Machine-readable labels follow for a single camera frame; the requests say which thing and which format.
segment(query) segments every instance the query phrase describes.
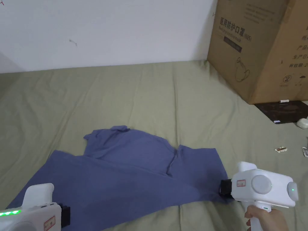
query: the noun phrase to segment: box label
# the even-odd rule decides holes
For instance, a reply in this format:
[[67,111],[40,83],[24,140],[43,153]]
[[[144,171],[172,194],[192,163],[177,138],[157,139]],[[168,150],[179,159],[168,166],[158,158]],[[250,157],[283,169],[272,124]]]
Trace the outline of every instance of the box label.
[[227,38],[226,36],[224,37],[224,42],[229,44],[231,47],[233,47],[238,52],[240,52],[240,53],[242,52],[242,47],[237,45],[235,42],[233,42],[231,39]]

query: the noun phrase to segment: device handle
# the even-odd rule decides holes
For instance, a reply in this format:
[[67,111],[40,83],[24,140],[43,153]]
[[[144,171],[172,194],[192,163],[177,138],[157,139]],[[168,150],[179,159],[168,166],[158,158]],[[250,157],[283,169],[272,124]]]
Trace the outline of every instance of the device handle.
[[[245,204],[245,208],[246,208],[246,211],[247,211],[247,207],[249,205],[254,205],[260,209],[264,209],[265,211],[267,212],[270,212],[272,211],[272,208],[270,205],[267,205],[267,204],[263,204],[263,203],[257,203],[257,202],[252,202],[252,203],[249,203],[249,202],[244,202]],[[250,226],[251,226],[251,231],[263,231],[262,227],[261,227],[261,224],[260,224],[260,221],[258,218],[256,217],[252,217],[250,219]]]
[[256,217],[252,217],[250,219],[251,231],[263,231],[260,221]]

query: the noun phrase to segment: finger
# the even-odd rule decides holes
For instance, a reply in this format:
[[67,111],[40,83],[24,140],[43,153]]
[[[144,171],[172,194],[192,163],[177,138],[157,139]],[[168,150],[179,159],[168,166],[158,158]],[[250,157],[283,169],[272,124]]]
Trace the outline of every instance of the finger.
[[252,218],[252,215],[247,210],[244,217],[250,219],[250,218]]
[[250,205],[247,207],[247,212],[245,213],[246,218],[260,218],[262,214],[265,212],[265,210],[257,208],[256,206]]

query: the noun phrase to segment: green indicator light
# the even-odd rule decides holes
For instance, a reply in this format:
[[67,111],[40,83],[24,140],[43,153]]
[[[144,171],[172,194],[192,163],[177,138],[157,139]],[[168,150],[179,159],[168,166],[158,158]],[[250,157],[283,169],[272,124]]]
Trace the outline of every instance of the green indicator light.
[[9,212],[5,212],[5,213],[0,213],[0,217],[15,215],[15,214],[19,214],[19,213],[21,213],[21,210],[9,211]]

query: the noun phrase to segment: small white object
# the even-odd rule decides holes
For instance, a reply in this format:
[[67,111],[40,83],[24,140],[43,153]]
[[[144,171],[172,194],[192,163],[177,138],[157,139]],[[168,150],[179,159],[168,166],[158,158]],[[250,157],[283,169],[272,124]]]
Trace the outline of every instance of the small white object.
[[305,157],[308,157],[308,149],[306,147],[302,147],[303,154]]
[[21,207],[0,211],[0,231],[61,231],[62,209],[52,202],[53,190],[50,183],[30,186]]
[[281,152],[286,152],[288,149],[285,148],[285,149],[282,149],[282,148],[285,148],[285,147],[280,147],[280,148],[276,148],[275,151],[278,152],[278,153],[281,153]]
[[[272,210],[273,205],[286,208],[295,206],[298,191],[291,177],[258,169],[252,163],[240,162],[238,166],[239,172],[232,178],[231,195],[242,202],[245,211],[249,205],[267,212]],[[250,223],[251,231],[262,231],[257,218],[251,218]]]
[[297,121],[296,125],[301,129],[306,129],[308,128],[308,119],[302,118],[299,121]]

